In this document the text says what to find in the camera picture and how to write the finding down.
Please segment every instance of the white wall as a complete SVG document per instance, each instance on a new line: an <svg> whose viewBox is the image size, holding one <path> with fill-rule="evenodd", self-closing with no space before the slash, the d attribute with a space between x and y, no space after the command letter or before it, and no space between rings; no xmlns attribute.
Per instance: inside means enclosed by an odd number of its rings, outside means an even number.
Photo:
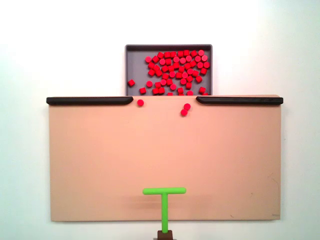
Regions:
<svg viewBox="0 0 320 240"><path fill-rule="evenodd" d="M124 95L126 44L201 43L214 94L284 98L281 220L172 222L174 238L319 239L320 2L107 2L0 1L0 239L156 237L159 222L50 221L46 97Z"/></svg>

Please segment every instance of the wooden board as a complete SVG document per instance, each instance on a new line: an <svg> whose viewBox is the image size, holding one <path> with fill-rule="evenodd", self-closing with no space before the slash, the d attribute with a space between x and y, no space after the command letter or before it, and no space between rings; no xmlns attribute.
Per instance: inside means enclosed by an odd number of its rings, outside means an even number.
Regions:
<svg viewBox="0 0 320 240"><path fill-rule="evenodd" d="M187 189L169 220L280 218L280 105L133 98L49 106L52 221L160 220L160 196L142 194L157 187Z"/></svg>

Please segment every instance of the plastic tray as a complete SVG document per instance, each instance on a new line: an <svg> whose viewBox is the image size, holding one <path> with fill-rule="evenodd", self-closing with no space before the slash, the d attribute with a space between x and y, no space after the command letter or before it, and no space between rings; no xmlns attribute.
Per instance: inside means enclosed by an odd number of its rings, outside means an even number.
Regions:
<svg viewBox="0 0 320 240"><path fill-rule="evenodd" d="M127 96L140 96L139 89L145 87L146 93L144 95L152 96L152 89L154 88L154 83L160 82L162 77L149 76L148 75L148 64L145 61L147 56L153 58L159 52L172 52L172 51L182 51L182 50L204 50L204 54L208 56L208 62L210 62L210 68L208 69L206 75L202 76L202 82L197 83L195 80L192 81L193 95L199 94L199 88L204 87L206 93L212 95L212 79L213 79L213 64L212 64L212 45L211 44L186 44L186 45L126 45L125 46L125 86ZM197 66L193 68L194 70L200 71ZM128 81L133 79L135 85L130 87ZM146 86L147 81L153 82L153 87L148 88ZM186 94L186 88L180 84L180 79L173 78L173 83L176 84L177 88L183 87L184 94ZM164 86L165 93L172 92L173 95L178 95L178 91L171 91L169 86Z"/></svg>

